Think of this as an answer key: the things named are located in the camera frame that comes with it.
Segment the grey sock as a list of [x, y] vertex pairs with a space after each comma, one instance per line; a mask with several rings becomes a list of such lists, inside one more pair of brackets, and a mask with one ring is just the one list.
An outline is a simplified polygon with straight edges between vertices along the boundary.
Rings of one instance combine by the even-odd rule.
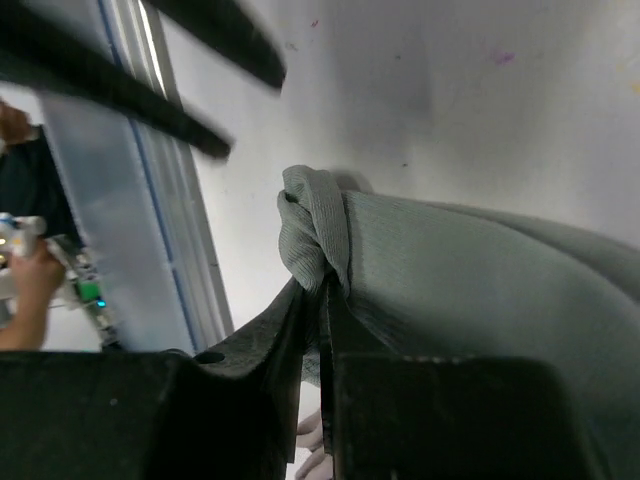
[[342, 189], [284, 171], [283, 264], [312, 294], [336, 275], [360, 320], [409, 355], [553, 365], [618, 479], [639, 475], [639, 252], [548, 220]]

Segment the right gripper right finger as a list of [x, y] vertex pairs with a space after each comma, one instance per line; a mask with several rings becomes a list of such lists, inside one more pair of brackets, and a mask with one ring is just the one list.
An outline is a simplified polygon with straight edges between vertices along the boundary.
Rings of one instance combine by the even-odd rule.
[[336, 284], [319, 317], [324, 441], [338, 479], [606, 479], [558, 372], [523, 358], [390, 352]]

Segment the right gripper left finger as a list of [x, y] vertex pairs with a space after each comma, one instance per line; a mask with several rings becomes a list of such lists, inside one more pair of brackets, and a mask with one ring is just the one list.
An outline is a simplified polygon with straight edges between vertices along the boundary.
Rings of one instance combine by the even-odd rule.
[[282, 479], [295, 457], [304, 292], [196, 356], [1, 357], [5, 479]]

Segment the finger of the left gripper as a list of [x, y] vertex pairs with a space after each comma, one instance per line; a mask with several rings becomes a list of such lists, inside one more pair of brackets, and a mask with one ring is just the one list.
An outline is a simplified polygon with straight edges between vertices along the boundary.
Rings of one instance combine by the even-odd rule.
[[94, 43], [33, 9], [1, 11], [1, 80], [94, 102], [212, 158], [231, 152], [229, 139], [115, 65]]

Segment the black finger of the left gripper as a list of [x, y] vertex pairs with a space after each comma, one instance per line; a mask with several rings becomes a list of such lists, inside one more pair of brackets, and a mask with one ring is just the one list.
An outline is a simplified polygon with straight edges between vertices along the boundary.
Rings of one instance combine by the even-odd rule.
[[237, 1], [150, 0], [147, 4], [255, 79], [282, 89], [286, 66], [279, 50]]

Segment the operator hand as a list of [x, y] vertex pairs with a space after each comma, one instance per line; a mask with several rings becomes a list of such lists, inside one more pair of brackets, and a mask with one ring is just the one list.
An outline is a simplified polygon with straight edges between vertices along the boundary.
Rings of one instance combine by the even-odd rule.
[[47, 333], [49, 305], [65, 278], [65, 268], [44, 239], [37, 240], [31, 256], [13, 255], [9, 267], [18, 295], [16, 311], [1, 329], [1, 350], [39, 350]]

